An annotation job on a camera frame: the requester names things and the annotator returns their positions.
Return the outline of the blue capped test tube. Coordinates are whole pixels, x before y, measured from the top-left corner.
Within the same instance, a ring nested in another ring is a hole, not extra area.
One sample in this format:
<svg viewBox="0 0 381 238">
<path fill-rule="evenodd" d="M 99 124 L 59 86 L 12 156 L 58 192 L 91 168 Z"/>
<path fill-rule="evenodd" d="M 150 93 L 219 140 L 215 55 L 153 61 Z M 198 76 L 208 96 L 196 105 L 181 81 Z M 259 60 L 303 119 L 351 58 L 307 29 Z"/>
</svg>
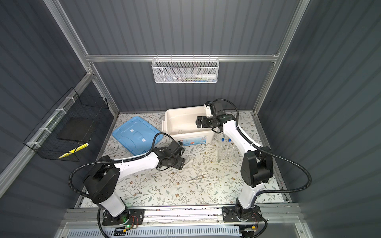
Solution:
<svg viewBox="0 0 381 238">
<path fill-rule="evenodd" d="M 221 140 L 220 140 L 219 149 L 218 149 L 218 159 L 219 160 L 221 159 L 221 154 L 222 154 L 224 145 L 225 145 L 225 138 L 222 137 Z"/>
<path fill-rule="evenodd" d="M 232 140 L 228 139 L 227 146 L 226 146 L 226 151 L 225 151 L 226 158 L 230 159 L 232 157 L 232 153 L 233 152 L 234 152 L 234 146 L 232 144 Z"/>
</svg>

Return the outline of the white plastic dropper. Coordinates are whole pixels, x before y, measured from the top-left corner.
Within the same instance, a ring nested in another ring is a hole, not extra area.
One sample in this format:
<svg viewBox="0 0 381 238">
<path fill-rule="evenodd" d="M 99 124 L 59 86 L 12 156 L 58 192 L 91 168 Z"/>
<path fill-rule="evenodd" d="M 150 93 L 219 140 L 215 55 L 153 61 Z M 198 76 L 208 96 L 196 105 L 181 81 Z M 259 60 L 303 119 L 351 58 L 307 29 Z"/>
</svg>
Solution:
<svg viewBox="0 0 381 238">
<path fill-rule="evenodd" d="M 185 162 L 184 167 L 188 167 L 193 163 L 194 159 L 189 159 Z"/>
</svg>

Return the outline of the white plastic storage bin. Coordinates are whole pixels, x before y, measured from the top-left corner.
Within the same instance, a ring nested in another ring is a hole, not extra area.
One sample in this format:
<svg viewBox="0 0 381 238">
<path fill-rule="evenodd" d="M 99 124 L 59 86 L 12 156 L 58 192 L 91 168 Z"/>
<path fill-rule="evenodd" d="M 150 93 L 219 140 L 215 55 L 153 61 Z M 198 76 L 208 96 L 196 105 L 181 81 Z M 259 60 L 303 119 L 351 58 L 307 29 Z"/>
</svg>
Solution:
<svg viewBox="0 0 381 238">
<path fill-rule="evenodd" d="M 162 131 L 184 146 L 209 144 L 215 133 L 211 128 L 198 128 L 198 116 L 206 116 L 205 106 L 169 109 L 162 121 Z"/>
</svg>

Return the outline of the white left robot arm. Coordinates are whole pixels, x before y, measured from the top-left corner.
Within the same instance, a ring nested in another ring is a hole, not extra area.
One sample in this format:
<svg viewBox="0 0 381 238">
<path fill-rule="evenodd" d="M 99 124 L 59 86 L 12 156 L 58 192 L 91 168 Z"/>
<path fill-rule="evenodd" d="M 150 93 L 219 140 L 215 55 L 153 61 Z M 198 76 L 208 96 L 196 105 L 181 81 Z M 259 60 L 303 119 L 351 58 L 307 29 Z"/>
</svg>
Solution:
<svg viewBox="0 0 381 238">
<path fill-rule="evenodd" d="M 173 141 L 167 147 L 155 147 L 149 155 L 142 158 L 132 158 L 131 161 L 101 159 L 99 164 L 92 166 L 84 179 L 84 186 L 94 204 L 106 210 L 113 218 L 126 221 L 129 218 L 127 205 L 115 192 L 116 185 L 132 174 L 151 169 L 175 168 L 181 170 L 185 164 L 182 157 L 185 149 L 180 141 Z"/>
</svg>

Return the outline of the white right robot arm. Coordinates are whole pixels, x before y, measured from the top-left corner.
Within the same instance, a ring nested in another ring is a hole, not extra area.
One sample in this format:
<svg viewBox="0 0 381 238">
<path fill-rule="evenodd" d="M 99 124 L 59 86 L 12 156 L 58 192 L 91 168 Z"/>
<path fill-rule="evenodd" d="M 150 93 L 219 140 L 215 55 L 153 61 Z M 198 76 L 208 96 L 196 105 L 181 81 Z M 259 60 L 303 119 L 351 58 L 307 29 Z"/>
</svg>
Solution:
<svg viewBox="0 0 381 238">
<path fill-rule="evenodd" d="M 200 128 L 211 128 L 215 133 L 228 136 L 243 156 L 241 177 L 243 188 L 236 199 L 236 205 L 231 215 L 240 221 L 247 221 L 252 217 L 258 218 L 255 211 L 257 198 L 264 191 L 265 184 L 273 177 L 272 157 L 267 153 L 269 148 L 261 147 L 253 142 L 239 125 L 239 110 L 236 106 L 236 116 L 226 114 L 221 102 L 231 103 L 226 99 L 207 101 L 204 104 L 205 116 L 198 116 L 195 123 Z"/>
</svg>

